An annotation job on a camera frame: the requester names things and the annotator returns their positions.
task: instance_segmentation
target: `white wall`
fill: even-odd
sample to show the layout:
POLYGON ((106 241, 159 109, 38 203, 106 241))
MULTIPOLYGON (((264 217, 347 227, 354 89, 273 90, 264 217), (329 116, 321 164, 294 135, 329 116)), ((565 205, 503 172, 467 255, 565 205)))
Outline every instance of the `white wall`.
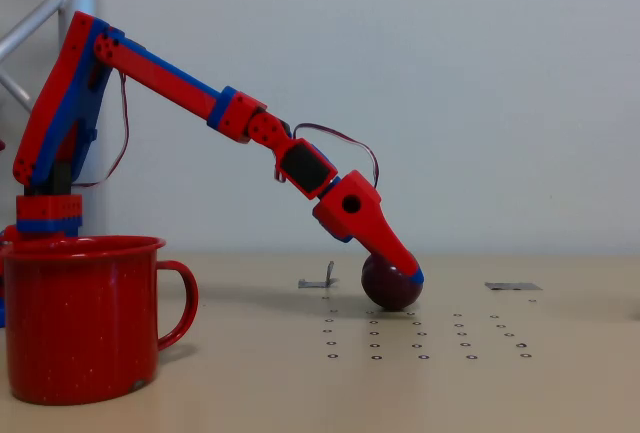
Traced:
MULTIPOLYGON (((212 87, 369 143, 384 211, 414 250, 640 251, 637 0, 102 4, 107 21, 212 87)), ((122 141, 113 80, 106 163, 122 141)), ((271 179, 266 150, 133 82, 128 94, 131 144, 98 191, 103 231, 176 249, 358 250, 271 179)), ((369 172, 359 150, 317 144, 343 171, 369 172)))

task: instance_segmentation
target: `ball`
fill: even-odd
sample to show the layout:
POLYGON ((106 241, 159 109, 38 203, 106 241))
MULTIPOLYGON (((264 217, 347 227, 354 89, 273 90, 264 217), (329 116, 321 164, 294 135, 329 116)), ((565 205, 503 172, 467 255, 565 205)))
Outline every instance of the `ball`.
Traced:
POLYGON ((362 266, 362 287, 367 296, 387 310, 402 310, 422 293, 422 283, 411 278, 379 255, 369 255, 362 266))

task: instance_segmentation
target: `red robotic arm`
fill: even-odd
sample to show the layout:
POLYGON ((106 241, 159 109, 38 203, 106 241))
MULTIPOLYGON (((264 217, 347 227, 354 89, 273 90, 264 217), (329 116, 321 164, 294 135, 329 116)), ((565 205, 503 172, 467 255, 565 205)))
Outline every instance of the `red robotic arm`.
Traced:
POLYGON ((231 87, 218 92, 149 53, 106 22, 75 14, 60 56, 36 101, 14 163, 25 186, 16 228, 23 234, 65 231, 81 224, 81 197, 71 195, 88 148, 95 140, 102 95, 111 70, 177 103, 230 139, 270 149, 276 170, 308 199, 314 217, 341 241, 356 238, 416 283, 414 257, 387 224, 380 196, 357 171, 344 178, 334 165, 263 103, 231 87))

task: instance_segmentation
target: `metal bracket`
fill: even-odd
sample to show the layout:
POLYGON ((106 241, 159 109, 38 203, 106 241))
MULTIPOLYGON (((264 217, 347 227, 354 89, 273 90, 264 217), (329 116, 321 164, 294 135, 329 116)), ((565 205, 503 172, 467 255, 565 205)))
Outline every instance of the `metal bracket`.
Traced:
POLYGON ((329 288, 338 281, 338 278, 331 278, 333 265, 333 261, 330 261, 327 265, 327 277, 324 281, 307 281, 303 278, 302 280, 298 280, 298 288, 329 288))
POLYGON ((539 286, 534 285, 533 283, 488 283, 484 284, 490 290, 542 290, 539 286))

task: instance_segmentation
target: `beige table surface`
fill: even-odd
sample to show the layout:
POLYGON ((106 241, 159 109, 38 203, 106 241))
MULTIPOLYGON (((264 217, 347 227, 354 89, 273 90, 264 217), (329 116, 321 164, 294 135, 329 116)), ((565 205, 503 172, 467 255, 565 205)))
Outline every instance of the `beige table surface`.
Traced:
MULTIPOLYGON (((640 258, 420 258, 427 282, 409 315, 364 296, 364 255, 161 257, 187 263, 201 297, 156 381, 99 404, 24 404, 9 393, 0 333, 1 432, 640 431, 640 258), (335 287, 297 288, 330 259, 335 287)), ((164 273, 161 332, 183 299, 164 273)))

